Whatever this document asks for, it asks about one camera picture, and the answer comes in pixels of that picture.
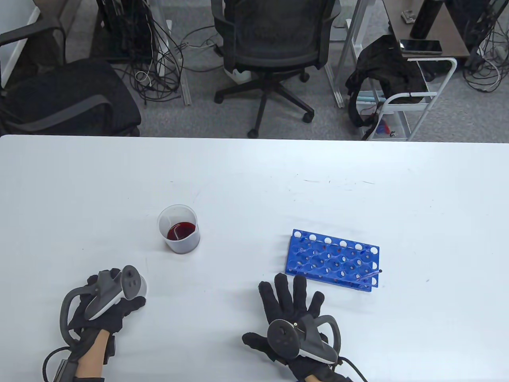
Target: white cable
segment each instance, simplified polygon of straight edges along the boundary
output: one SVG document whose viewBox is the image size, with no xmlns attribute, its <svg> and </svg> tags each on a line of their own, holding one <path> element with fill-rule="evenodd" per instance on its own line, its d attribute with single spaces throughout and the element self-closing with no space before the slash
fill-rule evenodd
<svg viewBox="0 0 509 382">
<path fill-rule="evenodd" d="M 497 79 L 490 85 L 489 88 L 483 88 L 482 90 L 488 90 L 488 89 L 491 89 L 492 87 L 494 87 L 497 83 L 499 83 L 501 81 L 501 75 L 500 75 L 500 71 L 498 70 L 497 66 L 491 62 L 490 60 L 488 60 L 486 58 L 486 55 L 485 55 L 485 52 L 484 52 L 484 49 L 481 48 L 481 46 L 479 45 L 479 48 L 477 49 L 477 53 L 484 59 L 484 61 L 486 61 L 488 64 L 490 64 L 493 68 L 495 68 L 496 72 L 497 72 Z"/>
<path fill-rule="evenodd" d="M 195 45 L 189 45 L 188 42 L 186 42 L 186 48 L 191 48 L 191 49 L 205 49 L 205 48 L 210 48 L 212 46 L 214 46 L 215 44 L 211 44 L 211 45 L 205 45 L 205 46 L 195 46 Z"/>
<path fill-rule="evenodd" d="M 147 19 L 147 25 L 149 26 L 149 31 L 150 31 L 150 50 L 152 52 L 152 56 L 150 58 L 149 69 L 146 72 L 143 71 L 143 70 L 137 71 L 134 74 L 134 78 L 139 83 L 142 83 L 143 81 L 145 81 L 148 78 L 149 79 L 149 86 L 152 87 L 152 80 L 150 79 L 150 69 L 152 69 L 152 63 L 154 62 L 154 43 L 153 43 L 154 41 L 153 41 L 153 36 L 152 36 L 152 28 L 150 28 L 149 18 L 148 18 L 147 15 L 145 15 L 145 19 Z M 138 74 L 140 74 L 140 73 L 143 73 L 145 75 L 145 77 L 143 77 L 142 79 L 138 79 Z"/>
</svg>

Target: red object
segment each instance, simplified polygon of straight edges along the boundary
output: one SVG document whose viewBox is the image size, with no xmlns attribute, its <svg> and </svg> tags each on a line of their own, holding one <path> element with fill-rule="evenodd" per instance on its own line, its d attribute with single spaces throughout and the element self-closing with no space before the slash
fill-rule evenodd
<svg viewBox="0 0 509 382">
<path fill-rule="evenodd" d="M 194 232 L 196 226 L 193 223 L 181 222 L 175 224 L 168 231 L 166 238 L 168 240 L 182 240 Z"/>
</svg>

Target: wrist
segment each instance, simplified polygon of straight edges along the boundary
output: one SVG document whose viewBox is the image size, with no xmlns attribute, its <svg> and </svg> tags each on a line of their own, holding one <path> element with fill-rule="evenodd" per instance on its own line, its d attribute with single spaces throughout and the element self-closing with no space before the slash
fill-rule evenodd
<svg viewBox="0 0 509 382">
<path fill-rule="evenodd" d="M 76 378 L 100 378 L 102 375 L 102 364 L 104 353 L 108 343 L 109 332 L 101 329 L 94 344 L 87 353 L 78 360 Z"/>
</svg>

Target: black bag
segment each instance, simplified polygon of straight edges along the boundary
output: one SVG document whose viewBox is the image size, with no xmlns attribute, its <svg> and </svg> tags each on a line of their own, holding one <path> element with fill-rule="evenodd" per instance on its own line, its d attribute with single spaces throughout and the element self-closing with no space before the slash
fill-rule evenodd
<svg viewBox="0 0 509 382">
<path fill-rule="evenodd" d="M 419 103 L 422 97 L 412 97 L 411 93 L 428 91 L 418 64 L 403 58 L 393 35 L 384 35 L 368 45 L 359 54 L 355 71 L 346 81 L 350 96 L 348 116 L 357 127 L 370 126 L 363 140 L 366 140 L 378 125 L 376 112 L 363 120 L 357 111 L 357 97 L 366 78 L 380 82 L 386 99 L 394 94 L 410 93 L 410 97 L 397 98 L 392 103 Z"/>
</svg>

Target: hand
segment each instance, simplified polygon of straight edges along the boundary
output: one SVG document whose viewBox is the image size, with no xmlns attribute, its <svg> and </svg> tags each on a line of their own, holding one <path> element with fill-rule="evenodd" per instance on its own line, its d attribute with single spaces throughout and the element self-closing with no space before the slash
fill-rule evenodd
<svg viewBox="0 0 509 382">
<path fill-rule="evenodd" d="M 306 308 L 306 278 L 304 276 L 295 276 L 293 279 L 293 301 L 288 290 L 288 279 L 286 275 L 277 274 L 274 278 L 277 299 L 274 296 L 271 285 L 262 281 L 258 285 L 260 296 L 262 297 L 263 307 L 269 324 L 276 319 L 283 319 L 291 323 L 297 322 L 302 316 L 310 314 L 313 318 L 320 315 L 320 308 L 325 299 L 323 293 L 316 292 L 311 300 L 309 309 Z M 292 360 L 282 359 L 270 347 L 267 338 L 256 333 L 246 333 L 242 336 L 242 341 L 252 349 L 264 352 L 272 361 L 280 361 L 288 365 L 294 376 L 298 380 L 304 380 L 310 375 L 315 375 L 319 380 L 335 380 L 341 377 L 334 374 L 327 364 L 312 360 L 308 357 L 298 356 Z"/>
<path fill-rule="evenodd" d="M 111 278 L 113 279 L 119 274 L 119 272 L 120 269 L 117 268 L 113 268 L 109 271 Z M 96 282 L 97 275 L 92 275 L 88 278 L 87 285 L 92 285 Z M 123 298 L 120 300 L 120 302 L 118 302 L 118 304 L 113 305 L 95 320 L 86 320 L 83 314 L 85 312 L 85 308 L 93 298 L 94 297 L 91 294 L 82 294 L 79 297 L 79 306 L 74 312 L 74 316 L 69 323 L 69 329 L 74 329 L 78 335 L 83 329 L 86 328 L 103 329 L 110 334 L 119 332 L 120 329 L 122 329 L 122 319 L 129 315 L 131 312 L 144 306 L 145 302 L 147 301 L 145 297 L 141 296 L 135 297 L 132 300 L 126 300 Z"/>
</svg>

